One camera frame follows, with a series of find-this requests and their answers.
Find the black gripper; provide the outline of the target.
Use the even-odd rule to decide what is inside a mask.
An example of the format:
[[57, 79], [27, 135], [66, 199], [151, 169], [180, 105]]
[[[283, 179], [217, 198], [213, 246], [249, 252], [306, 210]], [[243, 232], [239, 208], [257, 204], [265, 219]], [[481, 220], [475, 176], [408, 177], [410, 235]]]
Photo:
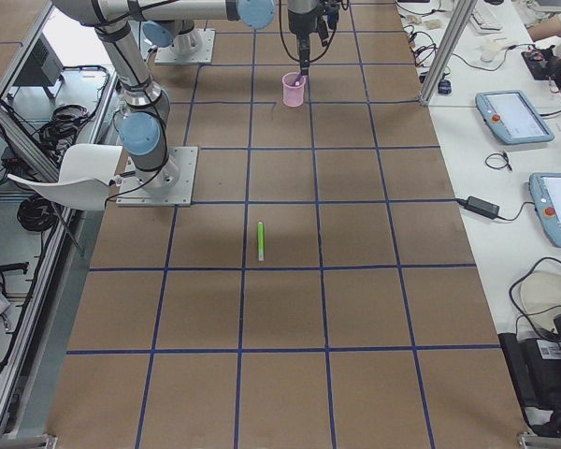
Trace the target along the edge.
[[301, 75], [308, 75], [310, 67], [309, 35], [317, 31], [317, 13], [314, 10], [306, 13], [288, 11], [289, 30], [296, 35], [298, 61]]

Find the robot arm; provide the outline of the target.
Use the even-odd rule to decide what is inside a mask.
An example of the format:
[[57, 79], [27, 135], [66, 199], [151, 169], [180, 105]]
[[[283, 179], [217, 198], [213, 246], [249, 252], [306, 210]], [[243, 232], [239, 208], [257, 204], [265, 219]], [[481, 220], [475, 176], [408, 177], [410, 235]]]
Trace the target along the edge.
[[122, 80], [138, 85], [149, 77], [128, 22], [177, 20], [241, 21], [252, 29], [267, 27], [280, 1], [55, 1], [67, 17], [92, 27]]
[[165, 126], [170, 111], [165, 91], [153, 79], [128, 22], [97, 27], [102, 42], [122, 84], [127, 116], [120, 125], [123, 148], [135, 165], [141, 183], [165, 183], [169, 161]]

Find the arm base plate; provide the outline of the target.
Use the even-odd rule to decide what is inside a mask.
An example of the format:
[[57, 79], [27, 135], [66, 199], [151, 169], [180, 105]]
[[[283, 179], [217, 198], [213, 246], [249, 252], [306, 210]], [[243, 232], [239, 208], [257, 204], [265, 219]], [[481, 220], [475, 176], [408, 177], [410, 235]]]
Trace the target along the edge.
[[209, 65], [212, 61], [215, 30], [195, 28], [179, 34], [172, 44], [156, 52], [157, 65]]
[[194, 192], [197, 147], [169, 147], [168, 160], [152, 180], [152, 174], [137, 170], [130, 156], [126, 171], [135, 174], [122, 180], [116, 204], [123, 207], [189, 207]]

